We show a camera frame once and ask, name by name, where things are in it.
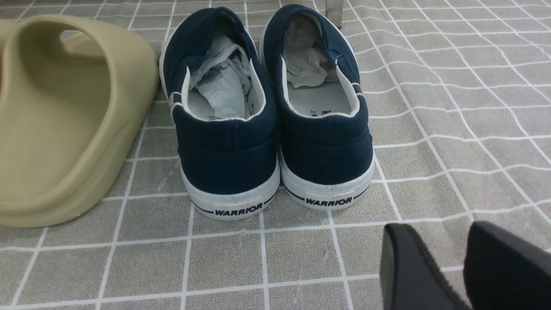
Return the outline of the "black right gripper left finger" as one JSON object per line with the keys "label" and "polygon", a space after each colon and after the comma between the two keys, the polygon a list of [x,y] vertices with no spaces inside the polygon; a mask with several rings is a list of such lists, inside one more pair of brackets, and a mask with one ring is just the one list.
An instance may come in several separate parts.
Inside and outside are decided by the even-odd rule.
{"label": "black right gripper left finger", "polygon": [[468,310],[409,224],[384,226],[380,285],[384,310]]}

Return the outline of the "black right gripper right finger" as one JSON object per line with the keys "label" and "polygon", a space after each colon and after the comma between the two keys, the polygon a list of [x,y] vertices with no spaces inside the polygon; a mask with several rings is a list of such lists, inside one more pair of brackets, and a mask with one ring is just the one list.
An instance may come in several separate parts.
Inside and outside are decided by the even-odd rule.
{"label": "black right gripper right finger", "polygon": [[463,281],[475,310],[551,307],[550,253],[488,221],[470,227]]}

